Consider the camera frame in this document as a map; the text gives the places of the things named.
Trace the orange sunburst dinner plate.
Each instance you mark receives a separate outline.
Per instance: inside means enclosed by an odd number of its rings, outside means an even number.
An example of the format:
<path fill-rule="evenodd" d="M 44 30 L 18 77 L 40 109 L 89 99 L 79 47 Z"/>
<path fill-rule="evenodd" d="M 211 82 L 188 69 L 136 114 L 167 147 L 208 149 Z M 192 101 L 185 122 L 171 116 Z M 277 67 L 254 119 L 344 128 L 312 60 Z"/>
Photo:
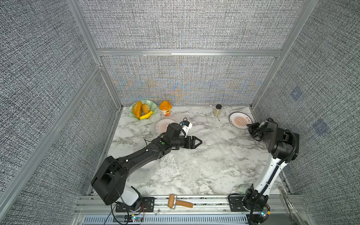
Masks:
<path fill-rule="evenodd" d="M 250 116 L 243 112 L 233 112 L 229 115 L 229 122 L 237 129 L 248 129 L 248 125 L 253 121 Z"/>

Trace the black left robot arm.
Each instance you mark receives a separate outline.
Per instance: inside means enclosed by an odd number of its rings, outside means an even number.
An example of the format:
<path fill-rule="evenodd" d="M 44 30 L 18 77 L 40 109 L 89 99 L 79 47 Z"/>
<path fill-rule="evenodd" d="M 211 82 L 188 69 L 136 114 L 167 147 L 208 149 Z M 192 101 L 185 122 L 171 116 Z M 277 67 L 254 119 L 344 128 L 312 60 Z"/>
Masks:
<path fill-rule="evenodd" d="M 126 180 L 135 170 L 164 157 L 172 150 L 195 149 L 202 143 L 195 136 L 169 136 L 163 133 L 130 155 L 117 159 L 107 157 L 96 171 L 91 185 L 105 205 L 111 205 L 124 193 Z"/>

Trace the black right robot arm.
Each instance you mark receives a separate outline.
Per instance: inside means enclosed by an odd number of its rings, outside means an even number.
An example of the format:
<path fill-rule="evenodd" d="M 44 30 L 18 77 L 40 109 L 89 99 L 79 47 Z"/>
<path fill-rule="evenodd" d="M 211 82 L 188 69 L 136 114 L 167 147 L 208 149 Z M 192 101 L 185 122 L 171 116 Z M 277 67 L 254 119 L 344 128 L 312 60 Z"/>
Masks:
<path fill-rule="evenodd" d="M 262 210 L 271 189 L 283 169 L 299 154 L 299 134 L 280 128 L 271 118 L 262 123 L 248 124 L 252 138 L 264 142 L 269 153 L 265 168 L 257 181 L 247 189 L 242 200 L 249 211 Z"/>

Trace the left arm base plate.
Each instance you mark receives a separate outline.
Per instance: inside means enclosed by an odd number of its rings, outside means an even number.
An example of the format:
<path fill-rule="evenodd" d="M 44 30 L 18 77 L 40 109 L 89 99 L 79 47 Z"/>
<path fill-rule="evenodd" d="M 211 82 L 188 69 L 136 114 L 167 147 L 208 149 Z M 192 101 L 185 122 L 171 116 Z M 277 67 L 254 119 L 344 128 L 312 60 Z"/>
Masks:
<path fill-rule="evenodd" d="M 153 212 L 155 206 L 155 198 L 154 197 L 140 197 L 135 201 L 133 205 L 125 206 L 122 202 L 117 202 L 115 211 L 116 212 L 128 212 L 140 214 L 140 210 L 142 212 Z"/>

